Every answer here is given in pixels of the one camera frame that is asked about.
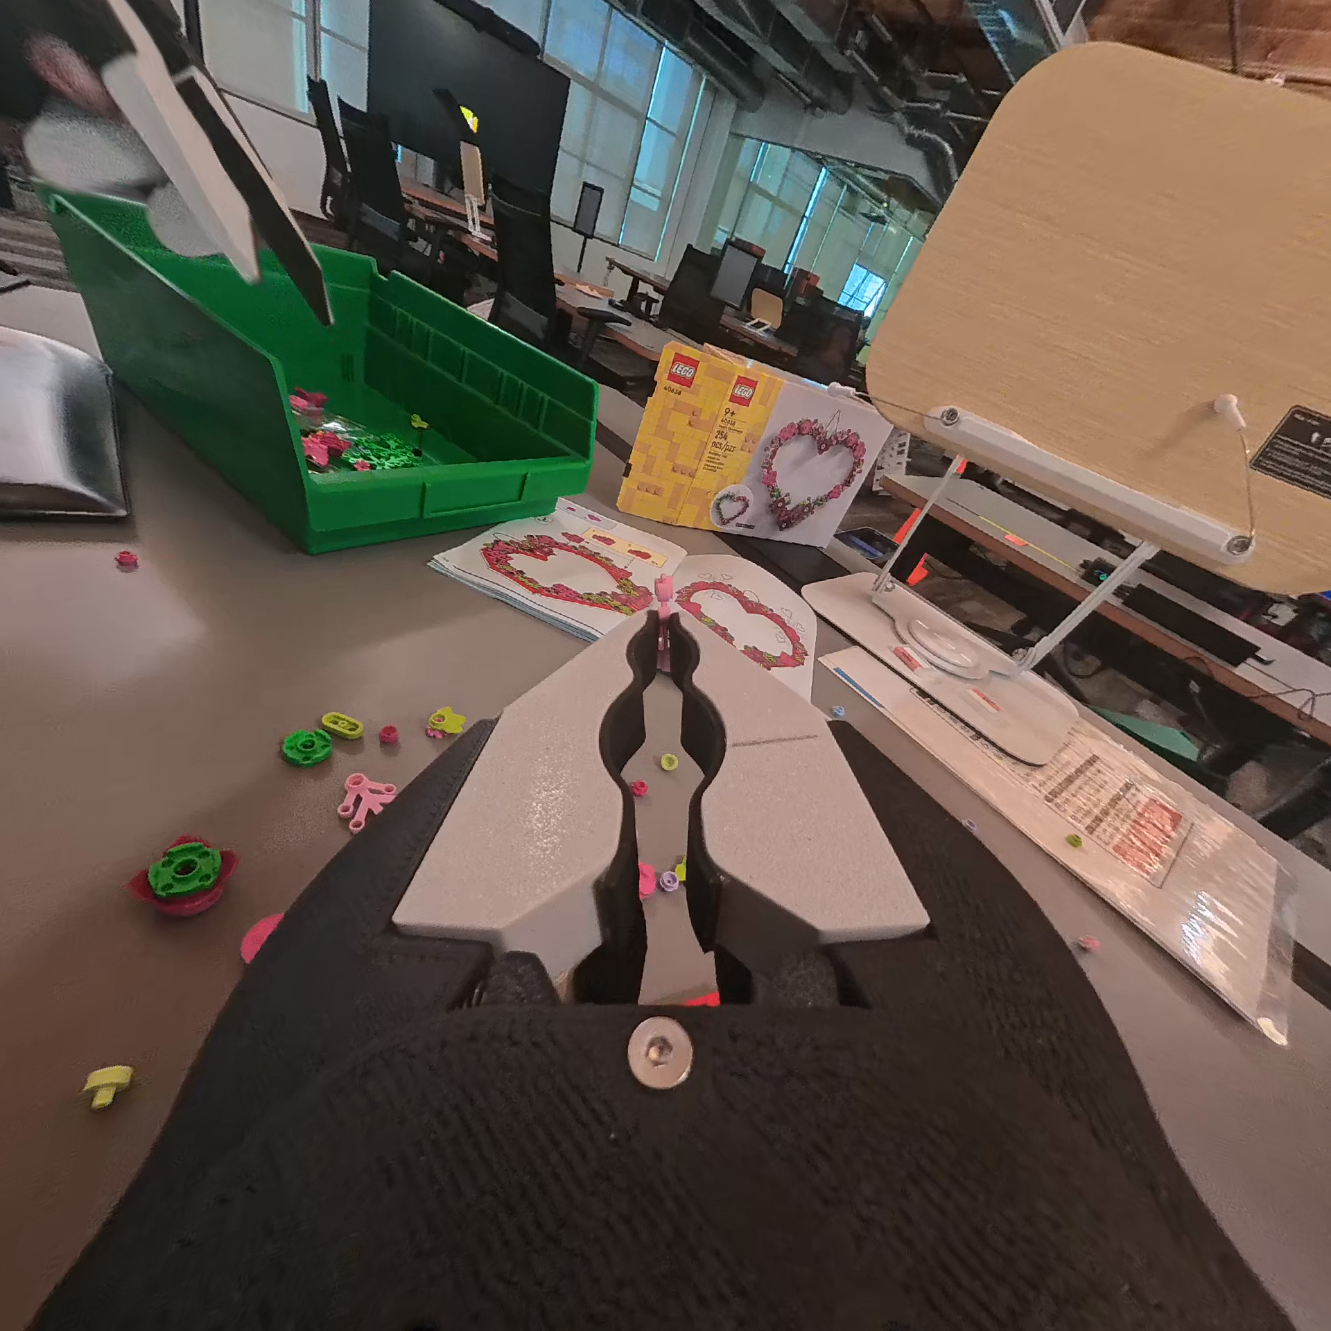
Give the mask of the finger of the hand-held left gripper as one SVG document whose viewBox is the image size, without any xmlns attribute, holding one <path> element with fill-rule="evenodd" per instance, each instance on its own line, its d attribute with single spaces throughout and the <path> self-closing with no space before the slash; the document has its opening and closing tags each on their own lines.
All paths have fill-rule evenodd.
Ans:
<svg viewBox="0 0 1331 1331">
<path fill-rule="evenodd" d="M 167 180 L 152 186 L 144 199 L 144 216 L 155 240 L 186 259 L 231 256 L 224 215 L 207 202 L 198 207 Z"/>
<path fill-rule="evenodd" d="M 118 55 L 104 62 L 115 107 L 141 135 L 215 254 L 248 284 L 266 245 L 313 318 L 331 325 L 324 278 L 277 183 L 174 23 L 153 4 L 104 4 Z"/>
</svg>

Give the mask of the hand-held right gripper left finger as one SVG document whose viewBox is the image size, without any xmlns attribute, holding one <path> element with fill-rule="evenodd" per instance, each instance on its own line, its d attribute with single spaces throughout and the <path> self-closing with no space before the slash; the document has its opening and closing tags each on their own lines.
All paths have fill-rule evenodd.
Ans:
<svg viewBox="0 0 1331 1331">
<path fill-rule="evenodd" d="M 646 926 L 636 799 L 660 619 L 611 630 L 492 725 L 392 913 L 416 939 L 532 955 L 581 1004 L 638 1002 Z"/>
</svg>

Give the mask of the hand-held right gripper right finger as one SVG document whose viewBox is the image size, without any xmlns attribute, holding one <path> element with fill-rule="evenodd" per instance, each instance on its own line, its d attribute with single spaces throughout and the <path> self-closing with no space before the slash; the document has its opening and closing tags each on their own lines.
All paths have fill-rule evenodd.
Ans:
<svg viewBox="0 0 1331 1331">
<path fill-rule="evenodd" d="M 700 772 L 687 910 L 720 1004 L 751 1004 L 787 962 L 922 939 L 926 909 L 823 714 L 681 611 L 668 641 Z"/>
</svg>

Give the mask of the lego instruction booklet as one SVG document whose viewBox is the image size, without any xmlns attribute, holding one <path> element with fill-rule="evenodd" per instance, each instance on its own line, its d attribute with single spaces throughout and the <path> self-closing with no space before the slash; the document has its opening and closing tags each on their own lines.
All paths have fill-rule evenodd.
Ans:
<svg viewBox="0 0 1331 1331">
<path fill-rule="evenodd" d="M 779 579 L 738 555 L 689 555 L 676 544 L 565 498 L 554 511 L 502 524 L 434 555 L 434 573 L 594 642 L 660 603 L 730 644 L 811 699 L 816 615 Z"/>
</svg>

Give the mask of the heap of pink green lego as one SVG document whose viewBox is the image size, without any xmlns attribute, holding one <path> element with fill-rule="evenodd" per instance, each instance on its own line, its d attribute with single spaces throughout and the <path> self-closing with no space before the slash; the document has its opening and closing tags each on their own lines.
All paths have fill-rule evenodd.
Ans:
<svg viewBox="0 0 1331 1331">
<path fill-rule="evenodd" d="M 373 390 L 288 390 L 288 417 L 307 474 L 415 473 L 437 460 L 429 427 Z"/>
</svg>

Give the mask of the green and red lego flower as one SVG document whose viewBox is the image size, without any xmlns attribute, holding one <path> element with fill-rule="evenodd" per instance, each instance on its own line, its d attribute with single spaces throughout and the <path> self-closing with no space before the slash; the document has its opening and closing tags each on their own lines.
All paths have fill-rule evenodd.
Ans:
<svg viewBox="0 0 1331 1331">
<path fill-rule="evenodd" d="M 180 837 L 166 847 L 125 891 L 167 921 L 198 918 L 223 899 L 239 867 L 234 852 L 212 844 Z"/>
</svg>

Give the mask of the yellow lego box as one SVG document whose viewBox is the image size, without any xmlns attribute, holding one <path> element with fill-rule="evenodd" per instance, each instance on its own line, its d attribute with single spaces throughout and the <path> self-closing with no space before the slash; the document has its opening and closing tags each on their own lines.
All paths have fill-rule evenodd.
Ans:
<svg viewBox="0 0 1331 1331">
<path fill-rule="evenodd" d="M 755 360 L 665 343 L 621 482 L 621 512 L 825 549 L 892 425 L 865 398 Z"/>
</svg>

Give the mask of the person's left hand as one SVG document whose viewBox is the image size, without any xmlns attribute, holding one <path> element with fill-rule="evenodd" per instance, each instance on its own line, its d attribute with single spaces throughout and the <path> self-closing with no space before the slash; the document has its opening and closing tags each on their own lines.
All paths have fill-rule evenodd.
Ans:
<svg viewBox="0 0 1331 1331">
<path fill-rule="evenodd" d="M 61 100 L 80 112 L 118 121 L 120 112 L 101 75 L 61 39 L 39 34 L 25 42 L 31 72 Z"/>
</svg>

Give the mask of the green plastic parts bin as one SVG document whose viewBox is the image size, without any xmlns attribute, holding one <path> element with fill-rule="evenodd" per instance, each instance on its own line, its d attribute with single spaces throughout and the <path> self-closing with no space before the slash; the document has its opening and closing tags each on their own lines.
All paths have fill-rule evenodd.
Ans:
<svg viewBox="0 0 1331 1331">
<path fill-rule="evenodd" d="M 315 245 L 326 327 L 270 253 L 250 286 L 161 246 L 137 203 L 38 199 L 121 387 L 305 554 L 538 517 L 584 490 L 597 384 L 410 278 Z M 421 417 L 437 462 L 307 474 L 288 390 L 351 386 Z"/>
</svg>

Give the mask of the black office chair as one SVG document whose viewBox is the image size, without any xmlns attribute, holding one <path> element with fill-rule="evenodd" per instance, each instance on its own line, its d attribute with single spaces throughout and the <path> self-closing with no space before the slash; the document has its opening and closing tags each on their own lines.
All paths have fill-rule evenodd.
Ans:
<svg viewBox="0 0 1331 1331">
<path fill-rule="evenodd" d="M 375 260 L 386 276 L 410 248 L 410 216 L 396 170 L 394 145 L 383 118 L 337 100 L 346 161 L 346 221 L 351 248 Z"/>
<path fill-rule="evenodd" d="M 502 178 L 492 180 L 489 199 L 497 280 L 488 322 L 589 373 L 594 343 L 610 325 L 627 327 L 627 316 L 613 310 L 586 313 L 587 332 L 573 344 L 571 316 L 556 300 L 549 200 Z"/>
</svg>

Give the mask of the shiny dark pouch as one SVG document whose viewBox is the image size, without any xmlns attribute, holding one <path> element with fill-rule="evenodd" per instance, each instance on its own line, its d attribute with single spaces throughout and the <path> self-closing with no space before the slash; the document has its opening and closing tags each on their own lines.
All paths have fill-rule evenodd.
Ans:
<svg viewBox="0 0 1331 1331">
<path fill-rule="evenodd" d="M 1 330 L 1 520 L 123 522 L 110 371 L 66 343 Z"/>
</svg>

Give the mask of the laminated instruction sheet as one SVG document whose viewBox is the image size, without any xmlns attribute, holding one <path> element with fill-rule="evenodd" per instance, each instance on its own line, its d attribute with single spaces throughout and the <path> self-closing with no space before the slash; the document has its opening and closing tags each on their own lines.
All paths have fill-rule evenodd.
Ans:
<svg viewBox="0 0 1331 1331">
<path fill-rule="evenodd" d="M 860 649 L 825 655 L 820 666 L 1286 1048 L 1292 877 L 1226 815 L 1085 722 L 1052 761 L 1029 768 Z"/>
</svg>

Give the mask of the black computer monitor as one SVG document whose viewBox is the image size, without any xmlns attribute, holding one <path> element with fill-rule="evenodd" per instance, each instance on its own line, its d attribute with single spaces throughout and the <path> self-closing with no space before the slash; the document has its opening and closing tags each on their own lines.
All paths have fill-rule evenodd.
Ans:
<svg viewBox="0 0 1331 1331">
<path fill-rule="evenodd" d="M 747 308 L 760 260 L 760 248 L 735 238 L 727 240 L 713 257 L 706 294 L 720 313 Z"/>
</svg>

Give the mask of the wooden book stand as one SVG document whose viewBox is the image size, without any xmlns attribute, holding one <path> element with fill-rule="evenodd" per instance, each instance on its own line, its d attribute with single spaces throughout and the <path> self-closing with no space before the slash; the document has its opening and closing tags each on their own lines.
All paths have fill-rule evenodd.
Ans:
<svg viewBox="0 0 1331 1331">
<path fill-rule="evenodd" d="M 895 574 L 806 587 L 996 753 L 1053 761 L 1075 704 L 1037 674 L 1158 554 L 1327 590 L 1327 100 L 1131 45 L 1042 61 L 982 135 L 873 340 L 869 400 L 950 459 L 1136 539 L 1007 655 Z"/>
</svg>

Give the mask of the large black wall screen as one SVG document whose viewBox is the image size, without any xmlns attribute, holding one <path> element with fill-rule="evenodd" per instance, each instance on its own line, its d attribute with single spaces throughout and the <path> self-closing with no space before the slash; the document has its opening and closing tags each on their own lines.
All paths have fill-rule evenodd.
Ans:
<svg viewBox="0 0 1331 1331">
<path fill-rule="evenodd" d="M 480 4 L 369 5 L 366 112 L 451 180 L 472 143 L 488 181 L 549 211 L 570 86 Z"/>
</svg>

